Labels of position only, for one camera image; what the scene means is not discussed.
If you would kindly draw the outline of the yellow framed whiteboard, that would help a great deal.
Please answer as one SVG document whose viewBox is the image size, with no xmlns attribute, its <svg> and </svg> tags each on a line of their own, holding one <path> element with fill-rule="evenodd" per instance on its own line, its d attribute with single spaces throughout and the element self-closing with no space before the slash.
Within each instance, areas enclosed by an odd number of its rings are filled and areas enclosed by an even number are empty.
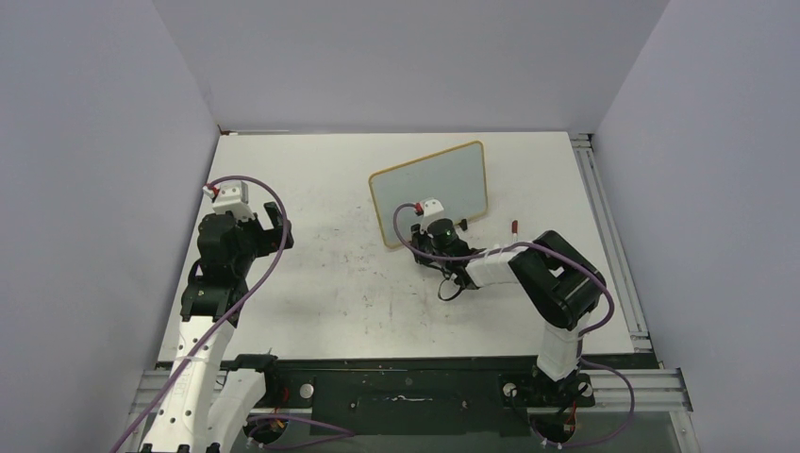
<svg viewBox="0 0 800 453">
<path fill-rule="evenodd" d="M 467 142 L 432 155 L 378 171 L 368 178 L 382 241 L 389 249 L 402 244 L 393 229 L 393 213 L 403 203 L 435 199 L 445 216 L 473 221 L 487 213 L 489 196 L 485 148 Z"/>
</svg>

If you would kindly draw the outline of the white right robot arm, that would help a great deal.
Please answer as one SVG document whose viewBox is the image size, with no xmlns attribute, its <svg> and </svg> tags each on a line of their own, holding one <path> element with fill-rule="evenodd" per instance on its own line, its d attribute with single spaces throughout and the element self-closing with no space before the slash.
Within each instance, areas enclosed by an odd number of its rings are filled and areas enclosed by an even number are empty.
<svg viewBox="0 0 800 453">
<path fill-rule="evenodd" d="M 473 248 L 449 219 L 411 227 L 415 261 L 439 271 L 456 295 L 493 285 L 519 286 L 545 323 L 533 368 L 533 394 L 545 407 L 593 402 L 592 386 L 581 372 L 583 338 L 600 299 L 605 278 L 570 243 L 547 230 L 531 243 Z"/>
</svg>

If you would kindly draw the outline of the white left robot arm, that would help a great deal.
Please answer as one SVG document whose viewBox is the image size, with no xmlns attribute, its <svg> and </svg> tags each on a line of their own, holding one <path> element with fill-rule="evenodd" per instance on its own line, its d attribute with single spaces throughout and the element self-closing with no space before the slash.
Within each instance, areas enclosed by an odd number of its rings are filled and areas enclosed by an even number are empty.
<svg viewBox="0 0 800 453">
<path fill-rule="evenodd" d="M 155 397 L 155 416 L 143 436 L 141 452 L 228 452 L 255 404 L 266 407 L 280 397 L 281 380 L 268 372 L 275 357 L 261 355 L 253 365 L 238 365 L 233 379 L 214 392 L 223 355 L 232 339 L 244 300 L 254 293 L 246 283 L 253 262 L 276 257 L 293 246 L 291 224 L 280 203 L 264 206 L 271 228 L 256 214 L 236 218 L 215 210 L 198 228 L 200 257 L 191 267 L 181 296 L 175 361 Z"/>
</svg>

